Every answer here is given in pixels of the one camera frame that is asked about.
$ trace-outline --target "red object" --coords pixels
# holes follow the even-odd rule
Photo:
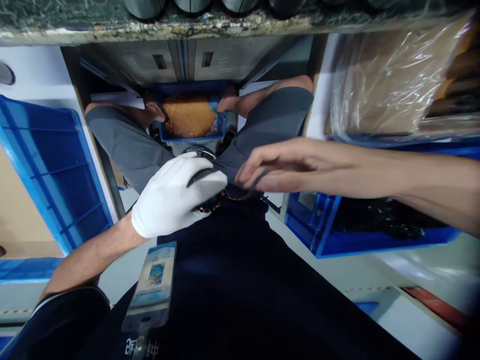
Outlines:
[[[462,334],[467,326],[469,317],[463,312],[457,310],[453,306],[447,304],[437,296],[433,295],[421,287],[402,287],[404,292],[411,297],[422,302],[427,308],[429,308],[434,314],[438,315],[444,321],[449,323],[455,329]]]

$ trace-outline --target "white glove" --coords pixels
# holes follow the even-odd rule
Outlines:
[[[209,213],[192,211],[227,186],[221,171],[205,176],[187,188],[190,179],[213,164],[195,152],[182,154],[163,165],[150,179],[131,210],[136,232],[151,239],[189,227]]]

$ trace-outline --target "metal frame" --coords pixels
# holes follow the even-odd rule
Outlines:
[[[268,54],[258,62],[242,81],[238,83],[237,89],[244,89],[248,84],[260,79],[284,57],[290,54],[290,52],[306,37],[307,35],[286,36],[274,49],[272,49],[272,51],[269,51]]]

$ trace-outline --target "black shirt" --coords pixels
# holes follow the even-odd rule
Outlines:
[[[299,258],[257,199],[227,201],[168,236],[177,241],[168,321],[144,359],[410,359],[416,356]],[[133,286],[110,310],[96,287],[37,306],[8,359],[132,359],[122,333]]]

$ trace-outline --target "blue bin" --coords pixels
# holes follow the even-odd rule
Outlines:
[[[75,111],[0,95],[0,143],[64,255],[112,226]],[[0,283],[46,281],[59,262],[0,259]]]
[[[463,156],[480,161],[478,140],[418,144],[397,150]],[[290,195],[285,224],[318,259],[447,244],[460,233],[453,227],[427,229],[422,238],[412,240],[395,239],[383,232],[331,233],[342,197],[317,193],[311,206],[302,204],[299,197],[300,193]]]
[[[228,81],[209,80],[209,81],[181,81],[156,83],[153,86],[153,94],[158,104],[163,104],[164,99],[171,96],[179,96],[186,94],[208,94],[212,97],[212,101],[208,101],[210,108],[216,108],[218,101],[222,98],[227,89]],[[204,137],[176,137],[170,133],[165,123],[160,125],[160,138],[163,142],[182,142],[208,139],[223,139],[225,136],[225,118],[227,113],[219,113],[215,120],[216,132]]]

